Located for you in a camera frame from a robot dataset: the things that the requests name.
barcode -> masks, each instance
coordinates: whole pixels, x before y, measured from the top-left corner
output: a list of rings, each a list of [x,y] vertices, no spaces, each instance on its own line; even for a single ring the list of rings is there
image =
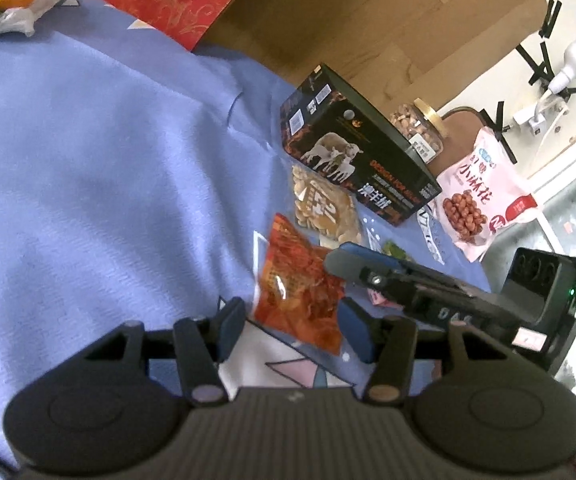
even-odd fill
[[[321,91],[319,91],[319,93],[317,95],[315,95],[315,100],[317,101],[317,104],[320,105],[321,102],[328,97],[328,94],[330,94],[330,92],[332,92],[332,90],[330,89],[330,85],[326,85],[324,86],[324,88],[321,89]]]
[[[436,195],[438,193],[437,189],[435,186],[433,186],[432,184],[426,184],[424,186],[424,189],[422,189],[420,191],[421,196],[423,196],[424,198],[430,198],[433,195]]]
[[[293,136],[303,127],[303,114],[301,110],[290,118],[290,134]]]

glass jar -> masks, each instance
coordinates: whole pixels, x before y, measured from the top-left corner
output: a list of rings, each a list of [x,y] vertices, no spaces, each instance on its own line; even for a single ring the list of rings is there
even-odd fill
[[[390,122],[414,146],[424,163],[428,164],[444,150],[448,129],[442,118],[421,99],[412,104],[399,105],[390,115]]]

white triangle pattern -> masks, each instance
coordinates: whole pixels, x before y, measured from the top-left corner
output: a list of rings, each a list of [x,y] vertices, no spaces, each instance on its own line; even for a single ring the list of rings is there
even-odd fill
[[[231,399],[240,386],[294,388],[293,380],[281,376],[266,363],[302,358],[290,345],[247,320],[230,357],[219,365],[219,377]]]
[[[142,22],[142,20],[134,20],[128,27],[128,30],[130,30],[131,28],[155,28],[155,27],[149,25],[146,22]]]
[[[60,7],[79,7],[77,0],[64,0]]]
[[[341,380],[339,377],[331,374],[328,371],[326,371],[326,382],[328,383],[329,388],[338,388],[340,386],[352,386],[352,384]]]

pink snack bag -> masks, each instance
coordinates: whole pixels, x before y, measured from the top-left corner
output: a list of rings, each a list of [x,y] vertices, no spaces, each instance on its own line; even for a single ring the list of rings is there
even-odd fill
[[[435,216],[471,262],[501,230],[530,222],[539,213],[528,181],[514,170],[489,128],[479,131],[472,153],[440,174],[437,182],[443,191],[434,199]]]

red label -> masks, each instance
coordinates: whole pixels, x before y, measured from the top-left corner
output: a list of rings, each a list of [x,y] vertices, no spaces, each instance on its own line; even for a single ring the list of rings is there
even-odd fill
[[[533,207],[537,207],[537,202],[532,195],[521,196],[506,209],[506,219],[512,222],[521,213]]]
[[[501,215],[497,215],[492,217],[492,220],[488,224],[488,227],[490,228],[490,231],[494,234],[505,225],[506,225],[506,219]]]

